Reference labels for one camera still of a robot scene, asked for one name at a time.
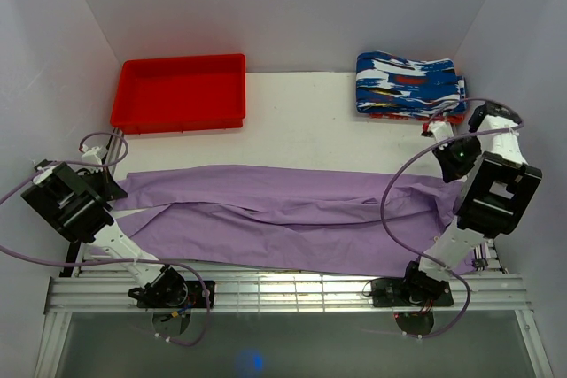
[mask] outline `purple fabric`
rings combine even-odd
[[[119,224],[160,258],[400,276],[415,255],[380,223],[380,197],[389,180],[389,174],[258,166],[134,173],[120,183],[128,198],[115,208],[151,207]],[[461,186],[401,176],[386,206],[392,230],[426,250],[451,222]]]

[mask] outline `white wall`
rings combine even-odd
[[[251,71],[453,56],[484,0],[87,0],[120,61],[242,51]]]
[[[0,0],[0,193],[32,160],[76,158],[108,129],[119,65],[84,0]],[[0,243],[64,260],[66,241],[19,197],[0,209]],[[50,274],[0,254],[0,376],[30,377]]]
[[[496,241],[524,276],[555,376],[567,376],[567,0],[486,0],[456,56],[474,96],[493,97],[526,121],[524,156],[543,181],[517,230]]]

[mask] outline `table surface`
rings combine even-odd
[[[211,164],[395,173],[432,144],[421,123],[358,114],[354,89],[354,73],[249,73],[243,128],[128,135],[114,176]],[[439,164],[425,155],[408,173],[440,176]]]

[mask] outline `red container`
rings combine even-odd
[[[110,122],[127,135],[242,127],[245,70],[240,53],[128,61]]]

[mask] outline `wire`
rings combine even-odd
[[[451,104],[460,104],[463,102],[476,102],[476,101],[484,101],[484,102],[490,102],[493,104],[497,104],[499,106],[501,106],[502,108],[507,109],[508,111],[515,113],[516,115],[517,112],[515,112],[512,108],[508,107],[505,104],[502,104],[500,102],[496,102],[493,101],[492,99],[486,99],[483,97],[475,97],[475,98],[471,98],[471,99],[461,99],[459,101],[452,101]],[[431,123],[431,121],[437,117],[438,115],[440,115],[447,106],[444,106],[443,108],[440,108],[439,110],[437,110],[434,114],[431,115],[431,117],[429,118],[429,121],[427,122],[428,124]],[[464,139],[465,137],[472,137],[472,136],[484,136],[484,135],[496,135],[496,134],[500,134],[500,133],[508,133],[510,130],[518,130],[520,128],[522,128],[524,126],[524,121],[520,118],[520,123],[512,128],[496,128],[496,129],[491,129],[491,130],[484,130],[481,132],[473,132],[473,133],[466,133],[463,135],[457,135],[457,136],[453,136],[450,137],[448,139],[445,139],[441,142],[437,142],[434,143],[432,146],[418,152],[417,154],[415,154],[412,158],[410,158],[408,161],[406,161],[406,163],[400,167],[400,170],[398,170],[394,176],[390,179],[390,182],[388,183],[388,185],[386,186],[385,190],[384,190],[384,194],[382,195],[382,199],[380,201],[380,220],[382,221],[382,226],[384,227],[384,230],[386,231],[386,234],[388,234],[390,236],[390,238],[393,239],[393,241],[395,243],[397,243],[400,247],[413,252],[414,254],[416,254],[417,256],[420,257],[424,257],[427,258],[428,260],[431,260],[433,263],[436,263],[438,265],[440,265],[441,267],[445,268],[447,270],[447,272],[453,276],[455,279],[459,280],[465,287],[465,289],[467,290],[467,297],[465,299],[464,305],[462,306],[462,309],[457,313],[457,315],[453,318],[453,320],[451,320],[447,325],[445,325],[443,328],[432,332],[428,335],[425,336],[421,336],[421,335],[413,335],[413,334],[408,334],[409,336],[413,336],[414,338],[433,338],[435,336],[440,336],[444,333],[446,333],[449,329],[451,329],[461,318],[462,316],[466,313],[467,308],[469,307],[470,304],[470,286],[469,284],[466,282],[466,280],[464,280],[459,274],[457,274],[456,272],[454,272],[453,270],[447,268],[447,265],[445,263],[443,263],[441,260],[434,258],[433,256],[430,256],[429,254],[425,254],[423,251],[419,251],[409,245],[407,245],[406,243],[404,243],[403,241],[401,241],[390,229],[390,227],[388,226],[387,223],[387,218],[385,217],[385,206],[386,206],[386,201],[388,198],[388,195],[390,194],[390,191],[392,190],[392,187],[394,185],[394,183],[400,178],[400,176],[408,169],[409,166],[411,166],[413,163],[415,163],[419,158],[421,158],[423,155],[431,152],[432,150],[434,150],[435,148],[441,146],[441,145],[445,145],[447,143],[451,143],[453,141],[458,141],[459,139]]]
[[[103,165],[85,163],[85,162],[81,162],[81,161],[66,161],[67,164],[74,164],[74,165],[78,165],[78,166],[90,166],[90,167],[106,168],[106,167],[114,166],[114,165],[120,163],[128,155],[128,142],[126,142],[126,139],[124,137],[122,137],[121,135],[116,135],[116,134],[113,134],[113,133],[110,133],[110,132],[96,132],[96,133],[91,133],[89,135],[86,135],[85,137],[82,138],[80,146],[82,146],[83,143],[87,139],[89,139],[91,136],[94,136],[94,135],[112,135],[114,137],[119,138],[120,141],[121,141],[121,144],[124,145],[124,148],[125,148],[124,153],[118,159],[115,159],[114,161],[111,161],[110,163],[106,163],[106,164],[103,164]],[[37,173],[34,173],[30,177],[25,179],[23,182],[16,185],[16,187],[14,189],[10,190],[7,194],[5,194],[3,197],[0,198],[0,205],[5,203],[8,200],[8,198],[10,198],[12,195],[16,194],[18,191],[20,191],[24,186],[26,186],[28,183],[30,183],[37,175],[39,175],[41,173],[42,173],[42,171],[38,171]],[[7,256],[17,258],[17,259],[22,260],[22,261],[26,261],[27,263],[33,263],[35,265],[49,266],[49,267],[104,266],[104,265],[116,265],[116,264],[121,264],[121,263],[134,263],[134,262],[145,263],[145,264],[149,264],[149,265],[163,265],[164,264],[164,262],[159,261],[159,260],[146,260],[146,259],[133,259],[133,258],[113,258],[113,259],[109,259],[109,260],[97,260],[97,261],[83,261],[83,262],[76,262],[76,263],[66,263],[66,262],[61,262],[61,261],[52,261],[52,260],[44,260],[44,259],[41,259],[41,258],[29,257],[25,254],[21,254],[19,252],[12,251],[9,248],[4,247],[3,245],[0,245],[0,252],[6,254]],[[200,274],[198,274],[198,272],[195,269],[193,269],[191,266],[185,265],[184,263],[181,263],[181,262],[178,262],[178,261],[168,261],[167,263],[170,266],[177,266],[177,267],[183,268],[185,270],[188,270],[192,274],[194,274],[195,277],[197,278],[197,280],[199,281],[201,288],[203,289],[204,293],[208,294],[208,289],[205,285],[205,282],[203,281],[203,278],[201,278]],[[192,346],[196,345],[205,337],[205,333],[208,329],[209,322],[211,320],[211,302],[209,300],[209,297],[205,297],[205,304],[206,304],[205,323],[204,323],[203,327],[201,328],[201,332],[198,334],[198,336],[194,340],[186,342],[186,341],[179,340],[179,339],[176,339],[176,338],[171,338],[169,336],[163,336],[160,333],[157,333],[155,335],[160,336],[161,338],[165,339],[166,341],[169,341],[170,343],[182,345],[184,347],[192,347]]]

